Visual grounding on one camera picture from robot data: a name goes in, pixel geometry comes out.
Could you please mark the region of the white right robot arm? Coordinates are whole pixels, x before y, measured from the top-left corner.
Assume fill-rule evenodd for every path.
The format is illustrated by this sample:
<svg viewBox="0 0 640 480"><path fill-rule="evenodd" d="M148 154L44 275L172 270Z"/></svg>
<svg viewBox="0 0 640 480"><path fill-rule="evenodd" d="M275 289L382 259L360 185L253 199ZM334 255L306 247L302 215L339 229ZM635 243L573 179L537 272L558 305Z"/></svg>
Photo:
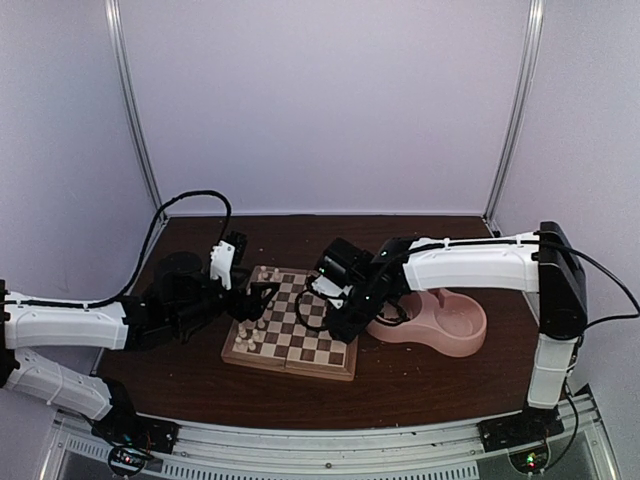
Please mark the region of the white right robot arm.
<svg viewBox="0 0 640 480"><path fill-rule="evenodd" d="M535 294L537 344L525 398L513 419L519 440L535 440L551 424L578 339L587 326L585 272L562 228L479 239L395 237L377 253L335 239L310 282L329 303L323 324L345 344L362 332L386 343L415 343L450 357L476 353L488 316L463 290Z"/></svg>

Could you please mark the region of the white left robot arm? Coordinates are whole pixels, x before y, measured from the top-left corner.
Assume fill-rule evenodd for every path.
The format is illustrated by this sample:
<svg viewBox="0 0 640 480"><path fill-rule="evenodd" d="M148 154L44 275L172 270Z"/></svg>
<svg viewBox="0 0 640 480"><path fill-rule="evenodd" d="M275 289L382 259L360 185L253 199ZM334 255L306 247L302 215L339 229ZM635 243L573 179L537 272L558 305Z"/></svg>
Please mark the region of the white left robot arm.
<svg viewBox="0 0 640 480"><path fill-rule="evenodd" d="M222 315L256 321L279 287L253 282L240 267L246 237L229 234L207 262L179 251L159 261L139 295L63 301L1 291L1 385L104 424L123 444L137 442L144 424L119 382L74 371L36 353L38 347L146 351L187 342Z"/></svg>

